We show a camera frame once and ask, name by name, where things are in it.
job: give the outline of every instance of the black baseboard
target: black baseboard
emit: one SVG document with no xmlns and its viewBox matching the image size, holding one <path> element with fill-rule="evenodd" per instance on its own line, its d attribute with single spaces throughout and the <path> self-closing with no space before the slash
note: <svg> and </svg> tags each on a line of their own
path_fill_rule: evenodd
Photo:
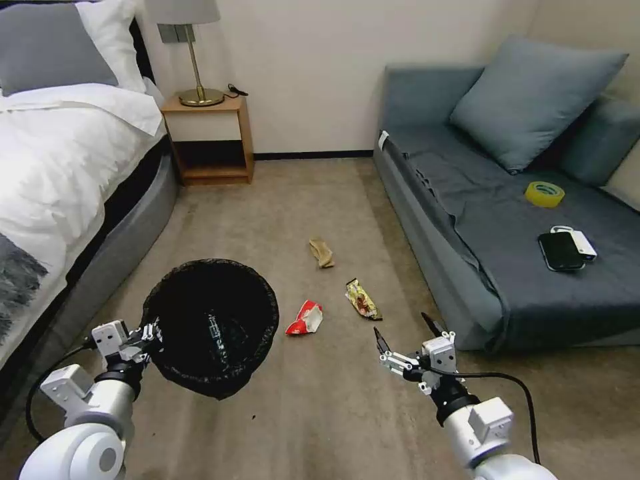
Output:
<svg viewBox="0 0 640 480">
<path fill-rule="evenodd" d="M 368 158 L 373 150 L 335 150 L 322 152 L 254 153 L 254 160 L 298 160 L 322 158 Z"/>
</svg>

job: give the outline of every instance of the sofa armrest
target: sofa armrest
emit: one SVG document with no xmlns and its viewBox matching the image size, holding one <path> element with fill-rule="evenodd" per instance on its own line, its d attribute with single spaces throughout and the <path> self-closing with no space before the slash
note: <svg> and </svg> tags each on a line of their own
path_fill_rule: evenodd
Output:
<svg viewBox="0 0 640 480">
<path fill-rule="evenodd" d="M 484 67 L 387 66 L 378 126 L 446 123 Z"/>
<path fill-rule="evenodd" d="M 601 187 L 640 138 L 640 109 L 600 97 L 549 150 L 560 169 L 587 185 Z"/>
</svg>

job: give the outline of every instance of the lamp shade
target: lamp shade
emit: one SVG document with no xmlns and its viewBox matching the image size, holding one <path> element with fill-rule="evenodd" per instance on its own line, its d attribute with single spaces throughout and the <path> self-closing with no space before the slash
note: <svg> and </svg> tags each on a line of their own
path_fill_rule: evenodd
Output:
<svg viewBox="0 0 640 480">
<path fill-rule="evenodd" d="M 185 25 L 220 20 L 215 0 L 145 0 L 145 6 L 156 23 Z"/>
</svg>

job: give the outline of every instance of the gray blanket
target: gray blanket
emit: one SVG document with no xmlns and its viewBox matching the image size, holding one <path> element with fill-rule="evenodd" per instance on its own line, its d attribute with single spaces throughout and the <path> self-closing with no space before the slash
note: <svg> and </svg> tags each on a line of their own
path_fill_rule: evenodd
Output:
<svg viewBox="0 0 640 480">
<path fill-rule="evenodd" d="M 450 216 L 458 252 L 500 297 L 502 325 L 488 348 L 572 345 L 640 326 L 638 212 L 557 171 L 512 176 L 452 127 L 390 134 L 414 186 Z M 523 193 L 532 181 L 562 187 L 560 206 L 530 204 Z M 548 270 L 537 237 L 553 225 L 582 230 L 596 261 L 572 273 Z"/>
<path fill-rule="evenodd" d="M 46 274 L 38 260 L 0 233 L 0 345 Z"/>
</svg>

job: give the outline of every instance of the trash can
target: trash can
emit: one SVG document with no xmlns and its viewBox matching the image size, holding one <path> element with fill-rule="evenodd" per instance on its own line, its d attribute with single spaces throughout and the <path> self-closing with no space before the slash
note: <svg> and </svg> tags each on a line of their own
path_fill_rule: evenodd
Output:
<svg viewBox="0 0 640 480">
<path fill-rule="evenodd" d="M 252 268 L 226 259 L 190 261 L 169 272 L 143 307 L 158 320 L 163 350 L 153 363 L 178 385 L 217 399 L 244 387 L 278 328 L 275 294 Z"/>
</svg>

